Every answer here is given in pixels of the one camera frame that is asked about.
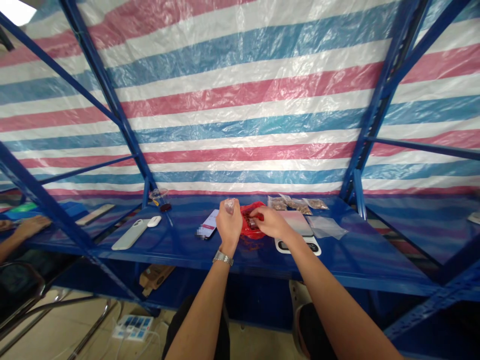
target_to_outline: metal watch band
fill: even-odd
[[[229,264],[230,266],[232,266],[234,264],[234,260],[231,257],[225,255],[220,250],[218,250],[216,252],[215,257],[213,258],[213,260],[211,262],[214,263],[216,260],[223,261],[223,262]]]

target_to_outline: person's hand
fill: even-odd
[[[221,237],[219,250],[233,258],[242,232],[242,214],[238,199],[233,199],[233,213],[229,214],[225,209],[225,200],[220,203],[220,209],[216,216],[216,228]]]
[[[0,220],[0,232],[10,230],[14,227],[14,223],[10,220]]]
[[[46,227],[50,226],[52,221],[45,216],[37,215],[35,217],[24,220],[15,230],[13,236],[19,241],[25,241],[36,233],[39,233]]]
[[[263,221],[254,217],[257,214],[263,214]],[[296,234],[283,216],[271,207],[257,207],[250,213],[250,217],[253,218],[261,232],[269,237],[281,239],[285,242],[286,238],[291,238],[292,235]]]

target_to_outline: clear plastic bag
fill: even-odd
[[[346,233],[348,233],[348,230],[339,226],[334,219],[329,217],[309,216],[307,217],[307,220],[317,239],[331,236],[340,240]]]
[[[234,213],[234,199],[228,198],[228,199],[225,200],[225,202],[223,204],[225,206],[225,210],[226,210],[227,213],[229,213],[229,214]]]
[[[284,211],[287,210],[287,203],[283,197],[268,196],[268,207],[278,211]]]
[[[308,204],[303,199],[291,199],[291,208],[301,212],[303,215],[313,215]]]
[[[321,210],[328,210],[329,207],[327,206],[326,203],[323,202],[323,200],[320,199],[307,199],[303,198],[303,201],[305,201],[309,207],[312,209],[321,209]]]

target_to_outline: plastic tarpaulin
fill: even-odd
[[[420,37],[447,3],[433,1]],[[399,6],[79,2],[155,180],[183,193],[337,193]],[[398,87],[380,136],[480,148],[479,18],[474,0]],[[26,33],[105,103],[56,1]],[[24,47],[0,59],[0,115],[0,140],[39,179],[129,155],[116,125]],[[473,160],[376,144],[363,188],[465,193],[479,180]],[[127,160],[45,187],[135,193],[143,179]]]

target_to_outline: leg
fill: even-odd
[[[308,350],[310,359],[337,359],[313,303],[300,308],[298,328],[300,343]]]
[[[166,333],[166,340],[165,340],[165,347],[163,348],[163,355],[161,356],[162,359],[165,359],[167,353],[170,349],[170,345],[174,341],[175,335],[182,326],[185,317],[189,313],[190,307],[192,306],[195,300],[195,296],[190,295],[188,296],[181,306],[178,308],[178,311],[173,316],[171,320],[170,326],[168,327],[168,331]],[[220,327],[218,329],[218,339],[216,341],[216,350],[215,350],[215,360],[228,360],[230,359],[230,334],[229,334],[229,327],[227,326],[227,322],[222,314],[220,318]]]

